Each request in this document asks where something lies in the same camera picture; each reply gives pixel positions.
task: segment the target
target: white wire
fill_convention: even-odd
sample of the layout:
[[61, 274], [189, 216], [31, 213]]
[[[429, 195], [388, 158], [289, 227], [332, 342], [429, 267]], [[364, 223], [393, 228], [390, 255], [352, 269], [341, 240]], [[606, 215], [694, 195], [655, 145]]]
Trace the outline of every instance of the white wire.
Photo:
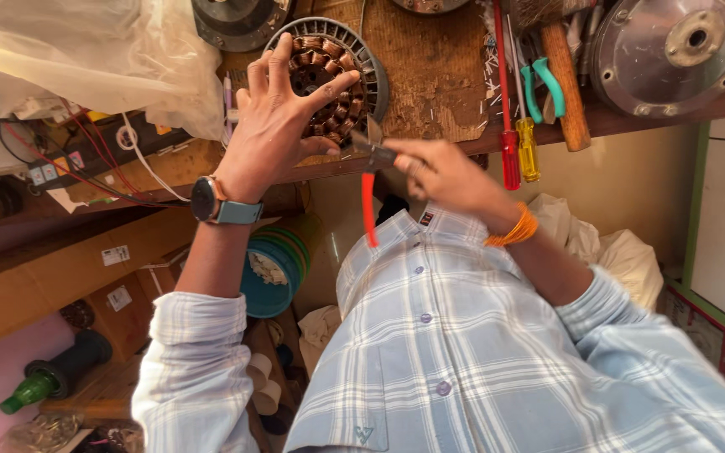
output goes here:
[[[164, 182], [164, 180], [162, 180], [161, 178], [159, 178], [159, 176], [156, 175], [156, 172], [154, 172], [153, 169], [150, 168], [150, 165], [144, 159], [144, 156], [142, 156], [142, 152], [138, 149], [138, 136], [136, 134], [136, 129], [134, 129], [130, 125], [130, 121], [127, 120], [127, 115], [125, 114], [125, 112], [122, 112], [122, 118], [125, 119], [125, 126], [122, 126], [121, 128], [119, 128], [119, 130], [117, 130], [117, 133], [116, 133], [116, 141], [117, 141], [117, 143], [119, 143], [119, 148], [124, 149], [124, 150], [132, 149], [133, 151], [135, 151], [136, 157], [138, 158], [138, 160], [141, 161], [142, 165], [144, 165], [144, 168], [150, 172], [150, 174], [158, 181], [159, 184], [161, 184], [161, 187], [164, 187], [169, 193], [171, 193], [172, 195], [175, 195], [175, 197], [178, 198], [180, 201], [189, 201], [188, 198], [181, 197], [180, 195], [178, 195], [175, 192], [175, 190], [172, 190], [172, 187], [167, 185], [167, 183]], [[123, 135], [124, 133], [127, 133], [128, 137], [130, 137], [130, 146], [128, 146], [127, 143], [125, 143], [125, 139], [124, 139], [124, 135]]]

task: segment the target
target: hammer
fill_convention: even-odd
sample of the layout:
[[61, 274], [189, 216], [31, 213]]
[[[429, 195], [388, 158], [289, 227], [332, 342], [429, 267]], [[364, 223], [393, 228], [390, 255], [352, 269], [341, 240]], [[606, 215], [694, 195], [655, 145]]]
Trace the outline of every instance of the hammer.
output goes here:
[[566, 112], [561, 117], [561, 130], [566, 147], [570, 151], [589, 148], [587, 117], [583, 113], [583, 101], [575, 80], [575, 65], [569, 56], [566, 31], [561, 19], [576, 11], [595, 5], [595, 0], [510, 0], [511, 18], [516, 18], [516, 28], [523, 30], [541, 25], [541, 45], [549, 59], [548, 66], [561, 85]]

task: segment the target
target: sticker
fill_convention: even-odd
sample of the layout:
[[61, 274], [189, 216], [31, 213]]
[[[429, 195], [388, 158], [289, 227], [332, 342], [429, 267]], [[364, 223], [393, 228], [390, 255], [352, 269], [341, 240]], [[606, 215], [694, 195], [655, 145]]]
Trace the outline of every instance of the sticker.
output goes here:
[[32, 178], [33, 185], [42, 185], [47, 180], [44, 179], [44, 172], [41, 171], [40, 167], [33, 167], [30, 169], [30, 178]]
[[108, 293], [108, 304], [114, 311], [125, 308], [125, 305], [131, 302], [133, 302], [133, 298], [130, 297], [130, 293], [127, 292], [124, 284]]
[[72, 163], [78, 169], [84, 169], [86, 167], [86, 164], [83, 163], [83, 157], [80, 156], [79, 151], [75, 151], [72, 154], [69, 154], [68, 158], [72, 160]]
[[44, 173], [44, 179], [47, 181], [58, 178], [58, 172], [55, 170], [55, 165], [46, 164], [41, 167], [41, 171]]
[[431, 212], [425, 212], [424, 217], [421, 218], [421, 221], [419, 223], [421, 225], [424, 225], [425, 227], [429, 226], [429, 222], [433, 220], [433, 217], [435, 217], [434, 213]]
[[53, 160], [53, 162], [58, 164], [58, 167], [60, 167], [60, 169], [55, 168], [55, 170], [57, 170], [57, 172], [58, 172], [59, 177], [62, 177], [66, 173], [68, 173], [68, 162], [66, 161], [65, 157], [63, 157], [63, 156], [58, 157], [57, 159]]
[[128, 252], [126, 245], [109, 248], [108, 250], [102, 251], [102, 263], [106, 266], [121, 263], [123, 261], [128, 261], [129, 259], [130, 252]]

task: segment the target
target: smartwatch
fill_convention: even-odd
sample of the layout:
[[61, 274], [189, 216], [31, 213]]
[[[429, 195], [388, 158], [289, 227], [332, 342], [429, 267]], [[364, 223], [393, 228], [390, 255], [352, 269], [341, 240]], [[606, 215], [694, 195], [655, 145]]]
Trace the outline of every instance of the smartwatch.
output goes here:
[[262, 216], [262, 203], [248, 205], [227, 201], [215, 175], [197, 178], [191, 200], [192, 214], [199, 221], [247, 225]]

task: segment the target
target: light blue checked shirt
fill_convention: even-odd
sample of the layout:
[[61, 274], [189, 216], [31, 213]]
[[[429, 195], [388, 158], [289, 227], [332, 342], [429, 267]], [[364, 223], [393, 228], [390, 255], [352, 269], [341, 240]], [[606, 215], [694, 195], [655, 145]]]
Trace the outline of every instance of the light blue checked shirt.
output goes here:
[[[430, 206], [361, 240], [286, 451], [725, 451], [725, 380], [600, 268], [552, 308], [485, 226]], [[257, 450], [245, 301], [156, 301], [133, 415], [149, 452]]]

